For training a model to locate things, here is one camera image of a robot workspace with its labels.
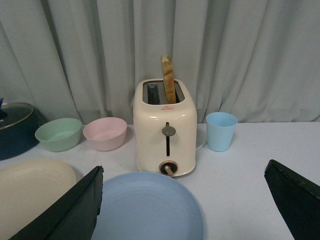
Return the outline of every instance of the green bowl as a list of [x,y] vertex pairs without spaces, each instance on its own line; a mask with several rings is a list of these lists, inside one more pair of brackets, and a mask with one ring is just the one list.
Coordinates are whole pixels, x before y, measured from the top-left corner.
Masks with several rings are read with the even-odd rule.
[[47,122],[35,132],[36,139],[51,152],[75,147],[81,139],[82,123],[75,118],[60,118]]

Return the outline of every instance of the blue plate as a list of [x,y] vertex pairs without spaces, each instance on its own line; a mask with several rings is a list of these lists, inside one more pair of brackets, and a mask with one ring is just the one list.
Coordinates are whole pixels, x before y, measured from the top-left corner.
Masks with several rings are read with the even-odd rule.
[[92,240],[202,240],[196,199],[175,179],[153,172],[116,176],[103,184]]

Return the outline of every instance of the blue cup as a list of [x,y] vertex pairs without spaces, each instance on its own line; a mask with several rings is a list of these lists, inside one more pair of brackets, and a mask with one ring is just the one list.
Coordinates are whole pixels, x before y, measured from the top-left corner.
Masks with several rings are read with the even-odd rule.
[[237,118],[226,112],[213,112],[205,119],[207,145],[216,152],[226,151],[234,135]]

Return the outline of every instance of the toaster knob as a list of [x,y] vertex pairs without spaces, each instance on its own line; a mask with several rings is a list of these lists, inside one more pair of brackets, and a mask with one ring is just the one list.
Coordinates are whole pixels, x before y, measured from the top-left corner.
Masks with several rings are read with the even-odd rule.
[[178,164],[175,161],[164,161],[159,165],[160,173],[172,177],[178,171]]
[[176,129],[173,126],[169,126],[169,123],[167,122],[165,127],[162,128],[162,133],[166,137],[171,137],[176,134]]

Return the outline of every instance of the blue pot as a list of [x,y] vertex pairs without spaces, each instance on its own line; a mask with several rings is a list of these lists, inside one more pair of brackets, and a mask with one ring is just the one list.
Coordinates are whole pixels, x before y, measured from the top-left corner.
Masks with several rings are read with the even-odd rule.
[[39,128],[34,107],[27,103],[4,103],[7,116],[0,119],[0,160],[13,158],[35,147]]

